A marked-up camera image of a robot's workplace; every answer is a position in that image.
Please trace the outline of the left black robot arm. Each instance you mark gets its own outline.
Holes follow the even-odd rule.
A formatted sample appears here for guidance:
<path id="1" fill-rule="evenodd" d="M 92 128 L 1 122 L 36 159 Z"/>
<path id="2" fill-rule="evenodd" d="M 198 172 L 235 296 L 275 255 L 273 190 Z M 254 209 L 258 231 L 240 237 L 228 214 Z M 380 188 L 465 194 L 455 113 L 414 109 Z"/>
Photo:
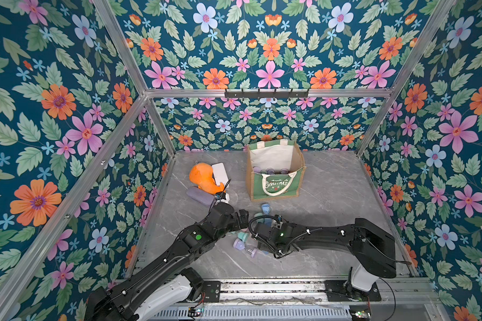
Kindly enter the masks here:
<path id="1" fill-rule="evenodd" d="M 185 227 L 158 258 L 110 290 L 93 291 L 85 320 L 149 320 L 171 305 L 194 301 L 203 279 L 190 268 L 230 232 L 248 227 L 249 214 L 228 203 L 214 205 L 201 221 Z"/>

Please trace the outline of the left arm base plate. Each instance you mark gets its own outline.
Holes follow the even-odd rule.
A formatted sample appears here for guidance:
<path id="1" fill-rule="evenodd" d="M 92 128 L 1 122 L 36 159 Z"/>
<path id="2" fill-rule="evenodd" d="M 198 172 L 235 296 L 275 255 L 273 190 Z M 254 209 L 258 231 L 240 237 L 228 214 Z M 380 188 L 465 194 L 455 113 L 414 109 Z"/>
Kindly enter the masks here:
<path id="1" fill-rule="evenodd" d="M 193 289 L 192 302 L 217 303 L 220 301 L 222 282 L 213 280 L 198 284 Z"/>

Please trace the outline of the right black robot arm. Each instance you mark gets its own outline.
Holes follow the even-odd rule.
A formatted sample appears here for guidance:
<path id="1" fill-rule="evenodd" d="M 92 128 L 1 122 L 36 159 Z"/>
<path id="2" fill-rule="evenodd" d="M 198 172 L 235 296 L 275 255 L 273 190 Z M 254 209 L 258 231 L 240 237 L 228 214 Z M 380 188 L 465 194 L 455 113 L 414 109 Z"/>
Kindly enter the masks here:
<path id="1" fill-rule="evenodd" d="M 343 251 L 357 259 L 344 294 L 367 294 L 380 278 L 396 278 L 395 238 L 367 219 L 335 227 L 304 226 L 264 215 L 248 223 L 251 236 L 276 259 L 305 250 Z"/>

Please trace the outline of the green canvas Christmas bag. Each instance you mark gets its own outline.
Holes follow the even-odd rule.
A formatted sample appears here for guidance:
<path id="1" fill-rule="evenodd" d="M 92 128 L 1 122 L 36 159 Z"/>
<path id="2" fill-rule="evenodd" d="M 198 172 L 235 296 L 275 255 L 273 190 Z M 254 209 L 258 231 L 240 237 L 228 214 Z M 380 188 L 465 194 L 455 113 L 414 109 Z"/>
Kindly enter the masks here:
<path id="1" fill-rule="evenodd" d="M 251 201 L 299 196 L 306 166 L 294 140 L 260 141 L 247 147 L 246 188 Z M 264 172 L 255 173 L 253 167 Z"/>

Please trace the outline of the blue hourglass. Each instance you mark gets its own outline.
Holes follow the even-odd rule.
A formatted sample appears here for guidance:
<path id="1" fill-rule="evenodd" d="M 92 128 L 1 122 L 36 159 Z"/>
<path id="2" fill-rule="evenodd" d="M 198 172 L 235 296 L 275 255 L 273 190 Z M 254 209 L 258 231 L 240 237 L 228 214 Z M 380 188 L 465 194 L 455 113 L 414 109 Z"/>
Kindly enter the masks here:
<path id="1" fill-rule="evenodd" d="M 270 215 L 271 207 L 268 203 L 263 203 L 261 205 L 261 211 L 264 215 Z"/>

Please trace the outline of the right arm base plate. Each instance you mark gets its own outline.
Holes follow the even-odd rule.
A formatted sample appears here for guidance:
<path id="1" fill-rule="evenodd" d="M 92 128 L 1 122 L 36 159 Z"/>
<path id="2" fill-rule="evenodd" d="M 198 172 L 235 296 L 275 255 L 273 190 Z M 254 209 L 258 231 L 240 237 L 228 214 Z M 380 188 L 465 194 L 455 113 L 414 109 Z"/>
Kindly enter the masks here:
<path id="1" fill-rule="evenodd" d="M 372 284 L 368 292 L 352 287 L 348 280 L 326 280 L 324 283 L 325 293 L 330 302 L 381 302 L 382 297 L 377 283 Z"/>

